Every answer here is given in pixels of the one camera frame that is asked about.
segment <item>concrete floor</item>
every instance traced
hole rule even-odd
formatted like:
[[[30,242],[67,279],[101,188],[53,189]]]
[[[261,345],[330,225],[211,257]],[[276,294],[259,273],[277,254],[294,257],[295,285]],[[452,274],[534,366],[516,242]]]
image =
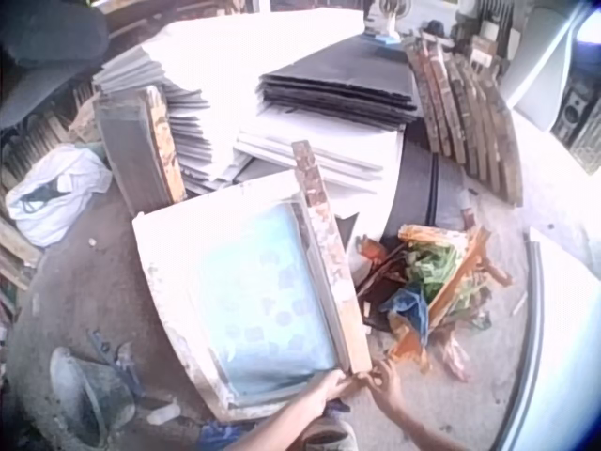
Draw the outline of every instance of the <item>concrete floor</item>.
[[[470,355],[472,380],[454,380],[435,359],[433,370],[425,375],[415,364],[399,366],[408,409],[470,449],[489,449],[494,443],[516,382],[527,308],[515,316],[511,312],[526,291],[525,227],[536,226],[585,263],[592,261],[584,213],[574,200],[586,183],[582,171],[553,140],[541,141],[543,135],[524,119],[516,117],[516,129],[525,185],[522,209],[511,209],[476,182],[463,180],[480,193],[471,202],[478,222],[493,232],[489,256],[515,281],[509,288],[493,287],[491,329],[457,334]],[[46,252],[10,340],[9,382],[56,449],[85,448],[66,433],[53,399],[50,355],[55,347],[68,346],[76,355],[96,359],[85,336],[89,329],[99,329],[114,344],[131,341],[150,397],[157,406],[176,397],[185,417],[151,427],[140,414],[113,440],[112,449],[193,449],[199,425],[208,418],[154,309],[130,220],[115,185],[108,194],[95,195],[66,238]],[[88,244],[90,238],[96,240],[95,247]],[[390,344],[388,336],[379,334],[369,341],[375,356]],[[348,403],[352,412],[346,420],[355,428],[362,451],[415,449],[367,393]]]

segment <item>gray bucket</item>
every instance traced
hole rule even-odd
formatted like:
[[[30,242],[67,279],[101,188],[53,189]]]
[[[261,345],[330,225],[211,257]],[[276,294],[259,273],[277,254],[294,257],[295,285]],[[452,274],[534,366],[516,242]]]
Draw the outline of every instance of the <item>gray bucket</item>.
[[[69,430],[88,446],[105,446],[135,414],[130,389],[111,367],[77,359],[67,348],[54,350],[50,380]]]

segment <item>speaker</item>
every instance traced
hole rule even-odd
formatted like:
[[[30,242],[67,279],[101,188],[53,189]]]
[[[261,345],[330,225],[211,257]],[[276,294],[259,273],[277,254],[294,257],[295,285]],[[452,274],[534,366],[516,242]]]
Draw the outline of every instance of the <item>speaker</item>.
[[[577,128],[582,123],[590,101],[587,97],[574,88],[570,88],[565,96],[562,110],[552,131],[566,147],[572,144]]]

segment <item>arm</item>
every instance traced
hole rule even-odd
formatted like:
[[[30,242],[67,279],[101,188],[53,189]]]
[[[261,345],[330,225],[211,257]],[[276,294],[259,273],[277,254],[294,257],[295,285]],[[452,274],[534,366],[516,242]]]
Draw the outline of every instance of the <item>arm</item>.
[[[369,388],[374,401],[384,414],[401,429],[422,451],[463,451],[466,448],[451,440],[429,431],[419,421],[412,418],[404,409],[401,393],[401,380],[391,361],[376,363],[381,385],[377,385],[372,374],[363,373],[360,380]]]
[[[286,450],[309,424],[326,408],[326,402],[340,396],[348,383],[345,373],[337,369],[313,377],[305,390],[270,419],[246,434],[226,451]]]

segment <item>white plastic bag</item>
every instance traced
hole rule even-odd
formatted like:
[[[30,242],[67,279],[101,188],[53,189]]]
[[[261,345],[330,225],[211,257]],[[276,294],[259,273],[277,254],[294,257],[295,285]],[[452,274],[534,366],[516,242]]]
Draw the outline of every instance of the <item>white plastic bag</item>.
[[[63,144],[31,168],[25,179],[7,193],[8,214],[36,246],[60,241],[84,210],[92,193],[106,193],[113,174],[88,148]],[[47,202],[25,202],[24,195],[56,179],[65,195]]]

